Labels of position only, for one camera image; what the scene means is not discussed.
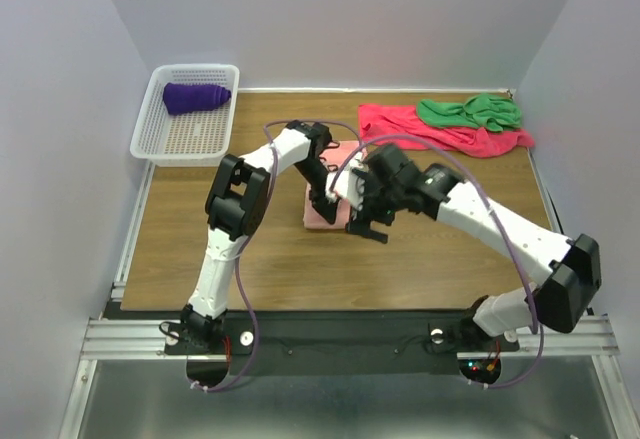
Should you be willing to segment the red towel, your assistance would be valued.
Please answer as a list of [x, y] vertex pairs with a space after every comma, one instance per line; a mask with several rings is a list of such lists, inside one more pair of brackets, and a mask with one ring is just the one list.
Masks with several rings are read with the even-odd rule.
[[362, 104], [358, 107], [359, 132], [363, 141], [391, 134], [420, 137], [446, 151], [475, 158], [504, 155], [516, 147], [532, 148], [534, 138], [526, 131], [489, 132], [485, 128], [436, 128], [425, 124], [414, 106]]

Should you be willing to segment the green towel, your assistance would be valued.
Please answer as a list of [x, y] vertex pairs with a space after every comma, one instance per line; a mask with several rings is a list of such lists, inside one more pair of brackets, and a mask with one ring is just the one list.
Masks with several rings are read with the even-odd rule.
[[468, 127], [484, 128], [499, 133], [521, 128], [522, 112], [511, 99], [482, 93], [465, 102], [440, 102], [421, 100], [416, 114], [425, 124], [436, 128]]

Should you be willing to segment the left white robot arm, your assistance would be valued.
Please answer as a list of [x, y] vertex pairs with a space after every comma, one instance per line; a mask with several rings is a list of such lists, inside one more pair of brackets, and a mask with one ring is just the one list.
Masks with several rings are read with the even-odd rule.
[[205, 256], [180, 314], [181, 336], [199, 352], [213, 352], [224, 340], [234, 262], [261, 225], [279, 173], [293, 166], [310, 186], [312, 208], [326, 222], [336, 222], [338, 202], [326, 195], [329, 171], [320, 159], [333, 142], [327, 126], [294, 120], [255, 151], [221, 160], [205, 201]]

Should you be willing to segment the rolled purple towel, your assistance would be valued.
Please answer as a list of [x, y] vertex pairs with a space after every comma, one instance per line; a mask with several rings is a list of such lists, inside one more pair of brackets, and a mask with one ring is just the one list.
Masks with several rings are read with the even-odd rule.
[[214, 111], [230, 101], [232, 92], [215, 84], [168, 83], [162, 99], [170, 115]]

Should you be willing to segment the white perforated plastic basket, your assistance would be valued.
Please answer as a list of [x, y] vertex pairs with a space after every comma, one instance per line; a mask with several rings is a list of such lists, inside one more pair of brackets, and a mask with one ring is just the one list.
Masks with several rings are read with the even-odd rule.
[[[227, 153], [233, 126], [239, 69], [230, 64], [171, 64], [156, 68], [139, 110], [130, 153], [160, 167], [215, 167]], [[217, 85], [230, 99], [213, 111], [171, 115], [163, 101], [167, 84]]]

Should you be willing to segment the pink towel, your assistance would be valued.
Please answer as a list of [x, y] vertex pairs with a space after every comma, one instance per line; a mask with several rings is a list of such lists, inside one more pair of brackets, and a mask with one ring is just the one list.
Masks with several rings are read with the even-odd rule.
[[[359, 146], [357, 140], [354, 141], [341, 141], [337, 145], [331, 144], [328, 149], [325, 149], [318, 157], [325, 167], [328, 169], [329, 174], [336, 172], [343, 163], [347, 163], [348, 157]], [[361, 150], [353, 157], [360, 157], [361, 160], [366, 156], [366, 151]], [[306, 229], [311, 230], [330, 230], [340, 229], [344, 230], [351, 216], [351, 207], [340, 207], [338, 205], [336, 222], [334, 224], [328, 224], [321, 216], [319, 216], [311, 207], [308, 199], [308, 193], [310, 186], [307, 186], [305, 193], [305, 207], [303, 214], [303, 225]]]

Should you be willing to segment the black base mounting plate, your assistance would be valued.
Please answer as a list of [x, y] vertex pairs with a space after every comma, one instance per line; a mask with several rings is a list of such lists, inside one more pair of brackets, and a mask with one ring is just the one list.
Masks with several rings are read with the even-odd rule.
[[220, 357], [230, 374], [456, 375], [463, 357], [486, 359], [518, 350], [491, 338], [462, 309], [246, 311], [214, 321], [165, 322], [164, 351], [184, 357], [199, 377]]

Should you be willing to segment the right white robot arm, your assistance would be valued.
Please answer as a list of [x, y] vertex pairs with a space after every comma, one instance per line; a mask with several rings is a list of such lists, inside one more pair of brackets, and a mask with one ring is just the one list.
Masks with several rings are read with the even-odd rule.
[[350, 234], [384, 243], [387, 235], [372, 223], [390, 225], [396, 213], [408, 211], [458, 229], [514, 263], [520, 288], [477, 300], [460, 325], [461, 340], [472, 349], [521, 327], [568, 334], [602, 285], [594, 238], [570, 238], [516, 214], [490, 199], [460, 165], [420, 169], [388, 143], [368, 155], [352, 152], [327, 188], [349, 203]]

